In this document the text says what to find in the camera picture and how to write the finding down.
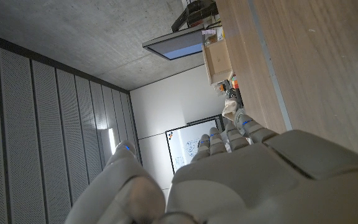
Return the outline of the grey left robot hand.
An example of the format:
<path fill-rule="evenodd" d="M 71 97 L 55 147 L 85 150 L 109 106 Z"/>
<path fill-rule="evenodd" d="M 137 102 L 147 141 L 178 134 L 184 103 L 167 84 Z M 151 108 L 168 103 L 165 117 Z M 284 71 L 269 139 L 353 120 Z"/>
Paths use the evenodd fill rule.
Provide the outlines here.
<path fill-rule="evenodd" d="M 243 114 L 200 139 L 168 194 L 120 142 L 67 223 L 358 223 L 358 154 Z"/>

